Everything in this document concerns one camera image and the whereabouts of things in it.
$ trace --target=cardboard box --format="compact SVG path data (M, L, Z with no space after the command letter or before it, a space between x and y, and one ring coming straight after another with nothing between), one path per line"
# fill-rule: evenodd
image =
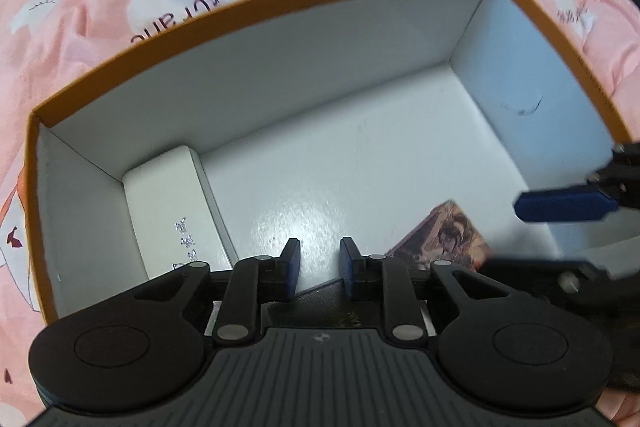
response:
M630 136L533 0L245 0L124 51L37 107L26 221L47 321L146 279L122 177L180 144L240 259L302 241L299 290L338 242L396 245L453 199L498 255L640 233L526 225L521 190L581 182Z

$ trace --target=metal pin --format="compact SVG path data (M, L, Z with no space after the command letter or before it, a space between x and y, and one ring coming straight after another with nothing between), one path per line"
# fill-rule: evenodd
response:
M242 324L225 324L218 328L218 336L224 341L239 341L249 334Z
M558 277L558 284L565 293L578 293L580 280L573 272L563 272Z
M416 341L424 335L424 330L413 324L400 324L391 332L399 341Z

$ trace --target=screw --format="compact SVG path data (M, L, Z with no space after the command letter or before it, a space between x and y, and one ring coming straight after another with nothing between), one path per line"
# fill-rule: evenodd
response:
M400 324L391 332L399 341L416 341L424 335L424 330L413 324Z
M578 293L580 280L572 272L563 272L558 277L558 284L565 293Z
M322 344L324 341L328 341L331 338L331 335L328 335L324 333L324 331L321 331L320 333L316 333L311 338L315 341L318 341L320 344Z
M218 328L218 336L224 341L239 341L249 334L249 330L241 324L225 324Z

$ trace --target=white small box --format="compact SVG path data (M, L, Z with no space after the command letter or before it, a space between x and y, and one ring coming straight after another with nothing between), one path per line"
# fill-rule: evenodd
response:
M206 261L212 271L235 264L236 252L195 151L176 147L130 170L122 183L150 278L191 261Z

